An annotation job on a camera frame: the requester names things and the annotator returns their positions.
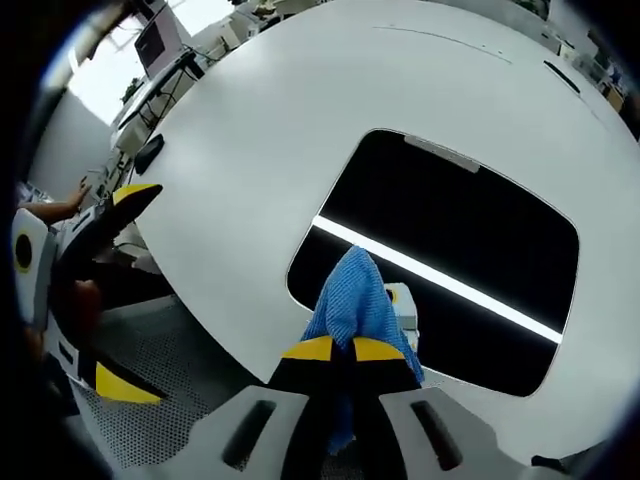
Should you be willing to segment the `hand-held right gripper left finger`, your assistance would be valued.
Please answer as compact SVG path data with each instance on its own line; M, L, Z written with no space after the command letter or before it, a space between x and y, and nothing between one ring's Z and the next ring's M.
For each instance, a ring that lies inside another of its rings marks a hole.
M344 354L329 336L282 356L265 386L249 386L191 429L168 460L127 479L316 479L342 405Z

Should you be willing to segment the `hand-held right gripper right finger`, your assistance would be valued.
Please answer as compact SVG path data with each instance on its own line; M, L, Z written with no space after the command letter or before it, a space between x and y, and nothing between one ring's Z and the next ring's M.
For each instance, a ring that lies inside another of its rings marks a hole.
M526 466L494 430L439 388L421 388L402 353L357 337L354 430L366 472L381 479L521 479Z

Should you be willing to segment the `person's left hand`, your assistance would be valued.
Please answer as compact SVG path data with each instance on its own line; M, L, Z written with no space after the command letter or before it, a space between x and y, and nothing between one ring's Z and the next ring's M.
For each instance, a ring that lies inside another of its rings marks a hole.
M76 281L74 285L76 327L79 339L88 342L102 313L102 293L93 280Z

